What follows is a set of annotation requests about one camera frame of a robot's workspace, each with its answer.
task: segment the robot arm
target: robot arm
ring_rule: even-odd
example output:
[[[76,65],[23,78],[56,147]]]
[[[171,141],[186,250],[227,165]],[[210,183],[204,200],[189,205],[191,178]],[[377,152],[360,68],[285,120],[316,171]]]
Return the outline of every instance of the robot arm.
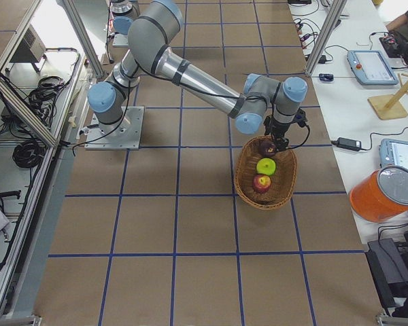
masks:
[[[235,119],[236,128],[245,134],[257,132],[268,106],[275,105],[276,114],[267,122],[268,133],[281,138],[282,145],[277,148],[285,150],[288,141],[284,135],[293,122],[298,122],[295,117],[307,92],[305,81],[290,77],[280,82],[251,74],[240,94],[172,52],[168,44],[182,24],[181,12],[171,0],[154,0],[133,21],[129,29],[130,50],[109,77],[88,93],[88,101],[100,123],[113,125],[119,121],[121,103],[138,84],[143,71],[168,79],[221,110]]]

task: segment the wooden base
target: wooden base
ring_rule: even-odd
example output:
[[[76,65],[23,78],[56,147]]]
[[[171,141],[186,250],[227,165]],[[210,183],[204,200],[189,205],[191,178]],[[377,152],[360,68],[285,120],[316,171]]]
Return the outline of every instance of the wooden base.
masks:
[[[397,101],[392,107],[386,107],[386,104],[390,101],[393,95],[380,95],[369,97],[369,101],[372,108],[375,110],[377,116],[381,120],[399,119],[400,117],[408,116],[405,108]]]

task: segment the wooden stand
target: wooden stand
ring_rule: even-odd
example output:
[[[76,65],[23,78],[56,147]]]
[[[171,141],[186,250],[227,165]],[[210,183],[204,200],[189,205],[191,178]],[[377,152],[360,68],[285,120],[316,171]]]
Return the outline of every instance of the wooden stand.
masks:
[[[401,86],[395,95],[369,97],[368,101],[381,120],[397,119],[408,116],[399,99],[408,92],[408,81]]]

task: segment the apple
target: apple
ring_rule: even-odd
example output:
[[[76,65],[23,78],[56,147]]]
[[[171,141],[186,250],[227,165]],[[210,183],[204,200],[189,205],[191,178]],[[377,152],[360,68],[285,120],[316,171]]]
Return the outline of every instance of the apple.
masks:
[[[277,164],[271,158],[262,158],[256,165],[256,170],[259,175],[273,175],[277,169]]]
[[[271,187],[269,175],[256,175],[252,181],[252,188],[259,194],[264,194]]]
[[[277,147],[273,141],[270,139],[265,139],[260,143],[258,151],[260,152],[261,156],[271,158],[277,153]]]

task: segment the orange container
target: orange container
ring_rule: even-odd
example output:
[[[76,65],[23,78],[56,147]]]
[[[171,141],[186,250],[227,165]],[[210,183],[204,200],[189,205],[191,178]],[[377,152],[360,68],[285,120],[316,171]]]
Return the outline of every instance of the orange container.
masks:
[[[389,165],[355,186],[349,199],[362,218],[381,223],[408,211],[408,170]]]

